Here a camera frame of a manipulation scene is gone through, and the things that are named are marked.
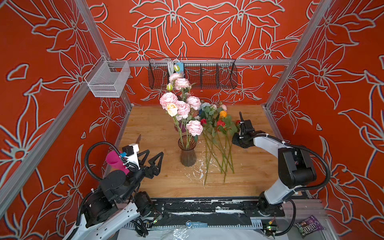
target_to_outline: wooden table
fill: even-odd
[[[252,121],[255,130],[273,134],[272,128],[260,105],[228,105],[232,119],[243,118]],[[197,161],[192,167],[180,163],[180,149],[177,146],[178,132],[172,118],[161,106],[134,106],[129,116],[119,149],[135,143],[141,134],[140,152],[149,149],[148,159],[164,152],[161,173],[153,179],[141,182],[141,191],[150,197],[224,197],[258,196],[278,179],[277,159],[267,151],[250,147],[243,149],[232,146],[235,174],[228,171],[225,183],[216,161],[212,158],[207,182],[205,179],[205,140],[201,136],[195,148]]]

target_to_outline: robotic arm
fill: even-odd
[[[102,179],[92,172],[88,157],[92,149],[100,144],[110,145],[120,156],[124,165],[130,170],[127,175],[121,170],[115,170]],[[148,155],[149,150],[139,153],[137,144],[123,147],[122,154],[109,142],[99,142],[90,147],[85,155],[84,164],[88,173],[99,181],[99,186],[97,190],[92,190],[84,197],[79,206],[76,223],[64,240],[108,239],[128,222],[141,229],[143,235],[148,235],[140,216],[145,216],[151,211],[153,202],[146,192],[138,192],[138,189],[144,177],[152,179],[160,174],[164,153],[160,152],[148,160],[149,167],[144,166]],[[119,211],[116,204],[125,203],[128,198],[127,206]]]
[[[281,204],[291,201],[294,206],[294,216],[288,229],[276,236],[283,235],[292,227],[296,207],[290,197],[301,190],[313,190],[324,187],[330,179],[331,173],[327,163],[317,153],[304,146],[288,144],[263,131],[255,131],[250,120],[244,120],[240,112],[240,133],[235,133],[232,143],[242,148],[252,146],[260,147],[278,159],[279,179],[266,191],[259,195],[258,211],[263,216],[269,216]],[[316,171],[313,167],[310,153],[317,157],[323,164],[326,177],[325,180],[315,186],[305,187],[316,180]]]

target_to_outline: floral wall pattern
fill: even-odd
[[[156,57],[284,59],[292,55],[319,0],[87,0],[114,60]],[[283,66],[238,68],[238,86],[195,90],[210,102],[265,103]],[[131,69],[131,102],[156,104],[145,67]]]
[[[271,108],[285,139],[328,162],[312,194],[344,239],[384,238],[383,14],[381,1],[333,1]]]
[[[2,1],[0,187],[17,171],[100,57],[73,0]],[[62,239],[96,183],[82,163],[95,142],[115,142],[122,99],[85,97],[0,220],[0,239]],[[108,148],[95,149],[99,175]]]

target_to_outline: glass vase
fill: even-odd
[[[192,136],[189,136],[189,137],[191,139],[189,141],[188,148],[187,148],[187,136],[184,135],[182,137],[184,145],[179,139],[179,148],[181,149],[180,162],[186,167],[193,166],[196,163],[196,153],[195,153],[196,142]]]

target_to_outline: white mesh basket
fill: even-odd
[[[121,68],[108,66],[108,61],[102,56],[94,65],[94,68],[85,80],[88,87],[95,97],[99,98],[118,98],[131,73],[128,62],[126,61]]]

